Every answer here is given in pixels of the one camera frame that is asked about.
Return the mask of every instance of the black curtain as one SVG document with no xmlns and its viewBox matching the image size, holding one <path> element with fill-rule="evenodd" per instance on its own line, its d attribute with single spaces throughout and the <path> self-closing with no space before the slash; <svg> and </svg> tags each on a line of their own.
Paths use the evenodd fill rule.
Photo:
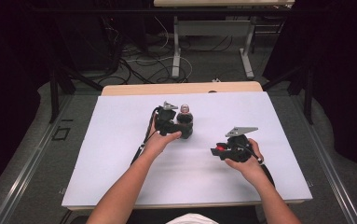
<svg viewBox="0 0 357 224">
<path fill-rule="evenodd" d="M 332 123 L 335 149 L 357 162 L 357 1 L 296 0 L 294 5 L 326 6 L 330 13 L 321 17 L 288 18 L 264 77 L 274 80 L 305 60 L 315 65 L 314 98 Z M 303 75 L 289 78 L 290 90 L 307 87 Z"/>
<path fill-rule="evenodd" d="M 0 174 L 34 120 L 37 89 L 46 82 L 48 69 L 20 5 L 0 1 Z"/>
</svg>

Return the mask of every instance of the wooden table edge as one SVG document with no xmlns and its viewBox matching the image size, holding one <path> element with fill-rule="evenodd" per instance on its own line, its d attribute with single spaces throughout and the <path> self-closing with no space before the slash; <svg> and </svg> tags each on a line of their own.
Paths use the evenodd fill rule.
<svg viewBox="0 0 357 224">
<path fill-rule="evenodd" d="M 263 91 L 263 89 L 256 81 L 113 85 L 104 87 L 101 96 L 186 94 L 210 91 Z"/>
</svg>

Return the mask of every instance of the white desk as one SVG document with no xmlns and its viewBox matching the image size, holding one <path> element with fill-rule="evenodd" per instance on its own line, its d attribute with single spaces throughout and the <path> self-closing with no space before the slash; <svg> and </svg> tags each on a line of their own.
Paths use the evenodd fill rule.
<svg viewBox="0 0 357 224">
<path fill-rule="evenodd" d="M 139 94 L 145 95 L 124 91 L 141 87 L 145 91 Z M 159 88 L 164 94 L 154 94 Z M 62 206 L 78 210 L 97 204 L 130 166 L 152 110 L 164 101 L 189 104 L 194 132 L 189 139 L 170 143 L 155 160 L 135 208 L 260 203 L 254 187 L 210 151 L 217 142 L 227 140 L 225 134 L 234 126 L 259 128 L 247 136 L 259 143 L 277 191 L 286 202 L 312 199 L 268 95 L 259 88 L 256 82 L 106 88 L 94 109 Z M 182 90 L 195 93 L 176 94 Z"/>
<path fill-rule="evenodd" d="M 261 7 L 292 5 L 295 0 L 155 0 L 156 7 Z M 174 17 L 174 59 L 172 77 L 179 77 L 181 50 L 179 48 L 180 35 L 232 35 L 246 36 L 244 48 L 240 49 L 240 56 L 249 79 L 254 78 L 248 52 L 254 34 L 256 17 L 250 21 L 178 21 Z"/>
</svg>

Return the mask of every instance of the forearm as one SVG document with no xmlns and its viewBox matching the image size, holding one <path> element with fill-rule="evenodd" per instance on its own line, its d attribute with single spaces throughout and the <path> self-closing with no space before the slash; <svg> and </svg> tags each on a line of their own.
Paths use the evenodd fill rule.
<svg viewBox="0 0 357 224">
<path fill-rule="evenodd" d="M 268 180 L 255 186 L 262 200 L 266 219 L 269 224 L 274 223 L 300 223 L 300 220 L 283 201 L 280 194 Z"/>
<path fill-rule="evenodd" d="M 88 223 L 126 223 L 154 158 L 140 156 L 104 194 Z"/>
</svg>

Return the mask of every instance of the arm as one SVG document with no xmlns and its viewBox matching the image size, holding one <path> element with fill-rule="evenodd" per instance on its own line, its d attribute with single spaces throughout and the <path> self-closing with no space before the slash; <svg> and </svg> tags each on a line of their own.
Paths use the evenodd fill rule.
<svg viewBox="0 0 357 224">
<path fill-rule="evenodd" d="M 100 199 L 87 223 L 126 223 L 153 161 L 167 144 L 180 136 L 181 132 L 167 136 L 154 133 L 146 142 L 143 154 Z"/>
<path fill-rule="evenodd" d="M 254 153 L 263 160 L 258 144 L 253 139 L 249 139 L 249 141 L 253 146 Z M 280 194 L 270 183 L 268 177 L 254 157 L 251 157 L 246 162 L 235 162 L 226 159 L 226 163 L 230 167 L 240 171 L 244 178 L 254 185 L 262 200 L 268 223 L 300 223 L 300 220 L 291 209 L 289 209 Z"/>
</svg>

